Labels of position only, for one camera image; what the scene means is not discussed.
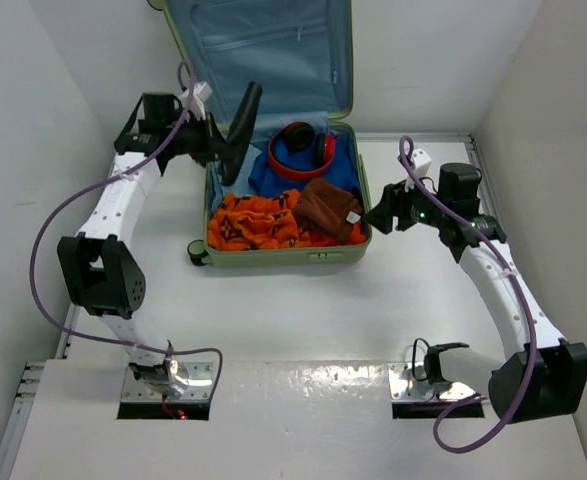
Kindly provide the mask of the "plain orange shirt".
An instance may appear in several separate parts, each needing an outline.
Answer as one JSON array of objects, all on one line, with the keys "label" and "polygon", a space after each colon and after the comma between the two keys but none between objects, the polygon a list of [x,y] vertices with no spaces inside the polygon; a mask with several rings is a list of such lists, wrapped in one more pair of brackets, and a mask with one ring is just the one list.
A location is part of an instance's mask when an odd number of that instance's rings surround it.
[{"label": "plain orange shirt", "polygon": [[361,224],[351,225],[345,233],[333,234],[316,224],[298,223],[298,241],[300,248],[324,248],[337,246],[354,246],[363,244],[367,237],[361,230]]}]

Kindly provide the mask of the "light green suitcase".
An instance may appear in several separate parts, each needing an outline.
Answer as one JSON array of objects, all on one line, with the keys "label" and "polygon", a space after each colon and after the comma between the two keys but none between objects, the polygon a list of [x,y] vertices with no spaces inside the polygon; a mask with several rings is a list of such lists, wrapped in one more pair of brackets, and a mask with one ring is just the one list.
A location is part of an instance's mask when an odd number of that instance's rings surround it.
[{"label": "light green suitcase", "polygon": [[268,150],[281,128],[301,120],[337,137],[364,208],[370,194],[355,132],[353,9],[349,1],[153,1],[183,57],[212,88],[207,105],[230,125],[249,81],[262,86],[253,145]]}]

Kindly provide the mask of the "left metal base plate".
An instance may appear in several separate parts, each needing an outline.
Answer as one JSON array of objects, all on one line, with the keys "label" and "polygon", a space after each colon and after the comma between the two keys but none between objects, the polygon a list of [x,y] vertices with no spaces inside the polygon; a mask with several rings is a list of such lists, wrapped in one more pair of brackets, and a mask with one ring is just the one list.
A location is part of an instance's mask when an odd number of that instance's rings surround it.
[{"label": "left metal base plate", "polygon": [[128,404],[204,403],[212,393],[214,364],[171,360],[154,367],[130,364],[121,401]]}]

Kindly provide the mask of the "black pouch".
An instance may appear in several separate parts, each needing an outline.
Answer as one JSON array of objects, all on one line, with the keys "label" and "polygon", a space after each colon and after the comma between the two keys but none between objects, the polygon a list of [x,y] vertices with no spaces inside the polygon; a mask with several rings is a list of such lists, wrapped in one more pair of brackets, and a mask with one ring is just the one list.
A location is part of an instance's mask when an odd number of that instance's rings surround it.
[{"label": "black pouch", "polygon": [[220,156],[220,175],[224,186],[231,186],[237,180],[251,142],[262,87],[259,83],[248,83],[244,96],[231,122]]}]

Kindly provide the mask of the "royal blue shirt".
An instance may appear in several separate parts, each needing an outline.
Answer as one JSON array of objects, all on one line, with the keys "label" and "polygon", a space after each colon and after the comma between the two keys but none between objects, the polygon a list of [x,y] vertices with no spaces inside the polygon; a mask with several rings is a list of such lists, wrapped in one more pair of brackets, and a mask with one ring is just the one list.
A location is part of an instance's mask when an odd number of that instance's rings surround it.
[{"label": "royal blue shirt", "polygon": [[[299,152],[291,153],[287,150],[284,140],[279,138],[273,147],[277,160],[288,170],[297,170],[306,174],[318,169],[314,163],[313,145]],[[333,160],[320,177],[333,186],[360,198],[362,187],[357,173],[356,161],[352,155],[352,147],[353,142],[350,135],[338,134]],[[268,149],[265,149],[254,161],[248,184],[259,196],[277,197],[286,190],[301,191],[311,180],[310,177],[301,181],[297,181],[295,178],[282,176],[273,170],[268,160]]]}]

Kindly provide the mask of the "metal base plate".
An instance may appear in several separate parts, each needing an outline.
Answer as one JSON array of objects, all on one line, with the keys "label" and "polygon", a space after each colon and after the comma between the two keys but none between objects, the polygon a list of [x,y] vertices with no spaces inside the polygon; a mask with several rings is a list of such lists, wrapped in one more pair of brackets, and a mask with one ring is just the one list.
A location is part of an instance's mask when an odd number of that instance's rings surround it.
[{"label": "metal base plate", "polygon": [[128,404],[204,403],[212,393],[214,364],[171,360],[154,367],[130,364],[121,401]]},{"label": "metal base plate", "polygon": [[388,363],[387,375],[391,401],[395,404],[412,403],[452,403],[476,394],[467,385],[460,382],[430,384],[427,380],[418,381],[424,374],[423,363]]}]

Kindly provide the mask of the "orange black patterned towel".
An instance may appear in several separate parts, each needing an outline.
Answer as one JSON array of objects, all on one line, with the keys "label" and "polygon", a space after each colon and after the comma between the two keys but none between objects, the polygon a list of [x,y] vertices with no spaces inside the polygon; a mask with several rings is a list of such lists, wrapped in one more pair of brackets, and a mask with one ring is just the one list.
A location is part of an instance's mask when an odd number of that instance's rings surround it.
[{"label": "orange black patterned towel", "polygon": [[309,247],[310,233],[297,223],[298,190],[276,197],[227,193],[207,227],[208,245],[224,252]]}]

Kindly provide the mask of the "brown towel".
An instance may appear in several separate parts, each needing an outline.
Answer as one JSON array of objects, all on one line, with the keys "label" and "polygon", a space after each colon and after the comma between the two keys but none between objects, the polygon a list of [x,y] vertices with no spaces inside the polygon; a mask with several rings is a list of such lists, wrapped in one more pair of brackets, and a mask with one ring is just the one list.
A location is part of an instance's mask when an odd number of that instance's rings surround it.
[{"label": "brown towel", "polygon": [[363,208],[352,193],[315,178],[302,190],[292,214],[297,223],[309,222],[338,234],[361,224]]}]

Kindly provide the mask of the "right aluminium table rail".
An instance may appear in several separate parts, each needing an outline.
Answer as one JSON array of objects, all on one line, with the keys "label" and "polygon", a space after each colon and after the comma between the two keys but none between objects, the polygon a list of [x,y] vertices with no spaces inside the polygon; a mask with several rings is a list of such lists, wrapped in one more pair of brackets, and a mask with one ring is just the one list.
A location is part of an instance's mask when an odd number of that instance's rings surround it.
[{"label": "right aluminium table rail", "polygon": [[480,293],[493,319],[507,358],[526,345],[556,347],[563,334],[538,305],[512,258],[506,241],[467,248],[460,267]]}]

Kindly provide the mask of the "aluminium table rail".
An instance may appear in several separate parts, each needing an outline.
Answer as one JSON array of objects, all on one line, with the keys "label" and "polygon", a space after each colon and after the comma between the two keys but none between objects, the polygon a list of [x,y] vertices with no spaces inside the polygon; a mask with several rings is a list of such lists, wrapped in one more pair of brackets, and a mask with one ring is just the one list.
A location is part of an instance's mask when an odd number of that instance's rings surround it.
[{"label": "aluminium table rail", "polygon": [[0,443],[0,479],[11,476],[43,369],[43,362],[28,362],[23,369]]},{"label": "aluminium table rail", "polygon": [[507,358],[526,345],[556,347],[563,334],[538,305],[512,258],[506,241],[467,248],[460,267],[480,293],[493,319]]}]

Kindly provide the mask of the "red black headphones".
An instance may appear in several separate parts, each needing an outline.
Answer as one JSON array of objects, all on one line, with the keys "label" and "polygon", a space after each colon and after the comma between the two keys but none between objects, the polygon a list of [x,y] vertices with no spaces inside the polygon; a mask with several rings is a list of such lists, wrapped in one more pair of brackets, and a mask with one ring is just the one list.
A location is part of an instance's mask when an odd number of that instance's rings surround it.
[{"label": "red black headphones", "polygon": [[[309,148],[313,153],[313,170],[294,169],[282,163],[275,152],[278,140],[283,142],[290,154],[300,153]],[[337,137],[319,133],[307,122],[293,122],[282,128],[269,141],[267,153],[270,169],[278,176],[290,181],[308,182],[321,177],[332,165],[337,146]]]}]

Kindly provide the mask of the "light blue trousers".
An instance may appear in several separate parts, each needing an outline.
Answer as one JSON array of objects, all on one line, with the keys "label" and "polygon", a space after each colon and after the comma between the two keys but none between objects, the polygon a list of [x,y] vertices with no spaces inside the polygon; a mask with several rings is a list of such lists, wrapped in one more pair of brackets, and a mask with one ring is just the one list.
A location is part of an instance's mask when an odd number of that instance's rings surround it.
[{"label": "light blue trousers", "polygon": [[211,199],[210,199],[210,213],[212,216],[215,211],[219,208],[224,197],[228,193],[232,193],[235,196],[251,196],[256,195],[257,191],[249,184],[249,177],[252,173],[253,166],[256,158],[261,153],[259,149],[250,145],[248,147],[243,165],[239,171],[239,174],[235,182],[230,186],[224,186],[222,184],[222,167],[220,162],[213,164],[213,173],[211,174]]}]

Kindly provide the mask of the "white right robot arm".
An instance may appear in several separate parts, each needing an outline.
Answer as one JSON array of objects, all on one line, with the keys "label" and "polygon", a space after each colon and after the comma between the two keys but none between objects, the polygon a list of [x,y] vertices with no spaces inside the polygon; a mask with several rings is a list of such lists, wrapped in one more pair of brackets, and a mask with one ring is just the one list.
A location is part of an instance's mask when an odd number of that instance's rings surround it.
[{"label": "white right robot arm", "polygon": [[462,382],[486,396],[510,423],[575,413],[587,382],[586,345],[566,339],[521,279],[498,220],[480,211],[480,171],[446,163],[431,193],[421,182],[427,168],[409,163],[407,179],[385,186],[379,204],[364,219],[384,234],[417,224],[436,229],[484,301],[504,359],[474,354],[461,342],[431,345],[423,380]]}]

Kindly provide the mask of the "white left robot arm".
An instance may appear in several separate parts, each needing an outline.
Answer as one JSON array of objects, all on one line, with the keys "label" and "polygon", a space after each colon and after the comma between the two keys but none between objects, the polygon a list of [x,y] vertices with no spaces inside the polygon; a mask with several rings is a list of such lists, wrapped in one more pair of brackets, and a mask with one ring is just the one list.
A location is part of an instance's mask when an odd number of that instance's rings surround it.
[{"label": "white left robot arm", "polygon": [[134,379],[164,398],[181,397],[189,376],[171,341],[138,314],[146,277],[130,245],[144,203],[170,160],[244,152],[215,130],[205,108],[208,96],[204,84],[180,95],[143,94],[116,137],[112,167],[93,213],[76,234],[62,237],[57,245],[72,303],[109,328],[111,342],[128,356]]}]

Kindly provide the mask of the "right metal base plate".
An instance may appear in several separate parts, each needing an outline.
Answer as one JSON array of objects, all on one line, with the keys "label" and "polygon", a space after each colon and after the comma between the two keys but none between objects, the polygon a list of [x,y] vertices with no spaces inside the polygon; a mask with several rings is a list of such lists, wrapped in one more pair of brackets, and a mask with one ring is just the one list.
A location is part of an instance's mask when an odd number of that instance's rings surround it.
[{"label": "right metal base plate", "polygon": [[476,394],[467,385],[460,382],[430,384],[427,380],[418,381],[424,374],[423,363],[388,363],[387,375],[391,401],[395,404],[412,403],[452,403]]}]

